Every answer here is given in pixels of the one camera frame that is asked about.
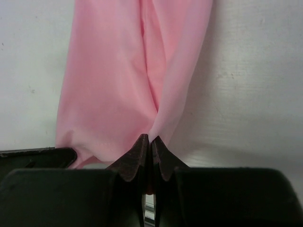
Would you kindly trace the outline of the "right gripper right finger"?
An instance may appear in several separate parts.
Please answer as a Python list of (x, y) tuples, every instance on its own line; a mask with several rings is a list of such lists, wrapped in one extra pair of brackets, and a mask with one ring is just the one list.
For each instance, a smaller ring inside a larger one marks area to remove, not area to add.
[(300, 227), (289, 180), (269, 168), (189, 167), (160, 137), (151, 143), (158, 227)]

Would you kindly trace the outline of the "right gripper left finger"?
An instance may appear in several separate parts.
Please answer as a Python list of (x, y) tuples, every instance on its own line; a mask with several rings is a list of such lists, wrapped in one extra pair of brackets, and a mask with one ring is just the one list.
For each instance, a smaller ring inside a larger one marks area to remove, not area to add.
[(71, 148), (0, 154), (3, 227), (142, 227), (148, 136), (105, 169), (71, 169)]

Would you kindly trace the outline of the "pink t shirt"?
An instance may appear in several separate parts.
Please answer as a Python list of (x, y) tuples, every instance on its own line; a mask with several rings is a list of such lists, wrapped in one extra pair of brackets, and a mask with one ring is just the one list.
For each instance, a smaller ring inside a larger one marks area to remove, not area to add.
[(168, 144), (182, 116), (210, 0), (77, 0), (56, 146), (73, 168), (111, 162), (141, 134)]

